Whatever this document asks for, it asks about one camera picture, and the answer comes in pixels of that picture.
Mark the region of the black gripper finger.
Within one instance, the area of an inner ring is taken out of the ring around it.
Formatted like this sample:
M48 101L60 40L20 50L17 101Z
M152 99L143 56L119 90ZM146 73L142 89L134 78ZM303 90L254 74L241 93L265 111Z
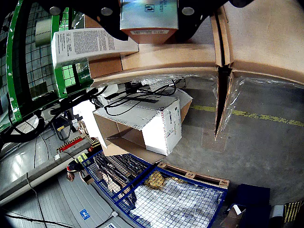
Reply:
M95 20L114 38L128 40L128 35L120 30L120 0L39 0L38 3L54 16L72 7Z
M210 16L228 0L180 0L178 1L178 42L190 39L204 19Z

